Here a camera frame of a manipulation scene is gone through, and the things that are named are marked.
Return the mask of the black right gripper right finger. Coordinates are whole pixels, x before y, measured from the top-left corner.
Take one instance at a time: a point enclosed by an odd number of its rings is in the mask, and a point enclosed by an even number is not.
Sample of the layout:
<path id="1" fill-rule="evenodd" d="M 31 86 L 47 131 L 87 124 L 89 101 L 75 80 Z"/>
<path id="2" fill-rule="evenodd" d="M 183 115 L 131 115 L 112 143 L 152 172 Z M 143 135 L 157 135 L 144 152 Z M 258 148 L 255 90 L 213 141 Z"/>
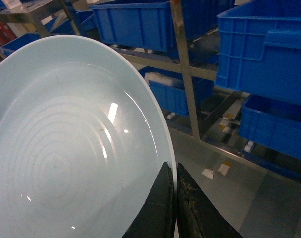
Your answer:
<path id="1" fill-rule="evenodd" d="M 186 168 L 177 166 L 177 225 L 181 238 L 240 238 Z"/>

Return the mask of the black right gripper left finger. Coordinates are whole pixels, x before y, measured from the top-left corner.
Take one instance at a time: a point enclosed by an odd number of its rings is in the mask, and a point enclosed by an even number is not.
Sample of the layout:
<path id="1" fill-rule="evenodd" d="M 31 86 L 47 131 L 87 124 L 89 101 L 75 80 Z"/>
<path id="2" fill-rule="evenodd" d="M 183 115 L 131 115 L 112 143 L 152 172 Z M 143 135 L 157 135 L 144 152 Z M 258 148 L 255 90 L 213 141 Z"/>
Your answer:
<path id="1" fill-rule="evenodd" d="M 123 237 L 172 238 L 175 229 L 173 198 L 172 169 L 164 162 L 141 210 Z"/>

